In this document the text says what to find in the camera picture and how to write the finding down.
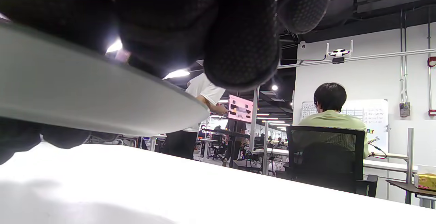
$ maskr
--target whiteboard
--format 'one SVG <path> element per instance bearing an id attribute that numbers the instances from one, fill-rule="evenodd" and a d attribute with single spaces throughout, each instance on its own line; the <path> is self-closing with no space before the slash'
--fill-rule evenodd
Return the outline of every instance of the whiteboard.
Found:
<path id="1" fill-rule="evenodd" d="M 305 101 L 301 106 L 301 118 L 317 114 L 313 101 Z M 347 100 L 341 114 L 358 117 L 366 124 L 368 141 L 388 153 L 388 101 L 377 100 Z M 369 145 L 369 152 L 379 152 Z"/>

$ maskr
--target pink screen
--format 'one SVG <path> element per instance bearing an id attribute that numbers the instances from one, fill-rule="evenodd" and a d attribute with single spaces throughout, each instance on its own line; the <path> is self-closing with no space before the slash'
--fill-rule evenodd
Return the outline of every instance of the pink screen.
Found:
<path id="1" fill-rule="evenodd" d="M 229 113 L 227 114 L 227 118 L 251 123 L 252 114 L 252 101 L 234 95 L 229 96 Z"/>

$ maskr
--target mesh chair back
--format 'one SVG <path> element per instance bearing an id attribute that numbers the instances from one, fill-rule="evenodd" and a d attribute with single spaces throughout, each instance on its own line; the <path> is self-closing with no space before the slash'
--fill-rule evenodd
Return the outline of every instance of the mesh chair back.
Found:
<path id="1" fill-rule="evenodd" d="M 363 180 L 364 131 L 309 126 L 286 130 L 291 180 L 355 193 Z"/>

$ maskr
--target black ceiling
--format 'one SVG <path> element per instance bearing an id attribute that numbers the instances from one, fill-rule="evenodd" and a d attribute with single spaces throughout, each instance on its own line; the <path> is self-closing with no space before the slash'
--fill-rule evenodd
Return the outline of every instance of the black ceiling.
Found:
<path id="1" fill-rule="evenodd" d="M 436 4 L 436 0 L 330 0 L 325 17 L 313 31 L 296 35 L 285 29 L 280 35 L 281 64 L 296 63 L 296 46 L 300 41 L 310 43 L 397 29 L 400 27 L 401 10 L 407 15 L 408 27 L 426 24 L 429 16 L 432 22 L 436 21 L 436 7 L 429 11 L 430 6 L 433 8 L 433 4 Z M 185 89 L 186 83 L 202 72 L 202 67 L 195 64 L 190 70 L 190 76 L 174 78 L 170 82 Z M 270 91 L 271 86 L 276 84 L 279 89 L 275 91 L 275 95 L 260 93 L 259 113 L 268 113 L 287 122 L 292 121 L 293 111 L 290 102 L 295 87 L 295 74 L 295 68 L 279 69 L 271 80 L 260 87 L 260 91 Z M 242 92 L 239 96 L 252 100 L 253 92 Z M 284 101 L 274 101 L 273 98 L 280 98 Z"/>

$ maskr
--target fire alarm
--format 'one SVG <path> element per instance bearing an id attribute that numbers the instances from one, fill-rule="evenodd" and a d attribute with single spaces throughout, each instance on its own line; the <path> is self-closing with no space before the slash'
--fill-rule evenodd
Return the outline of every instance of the fire alarm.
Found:
<path id="1" fill-rule="evenodd" d="M 430 58 L 427 60 L 427 65 L 428 65 L 429 67 L 434 67 L 434 66 L 436 66 L 436 57 L 430 57 Z"/>

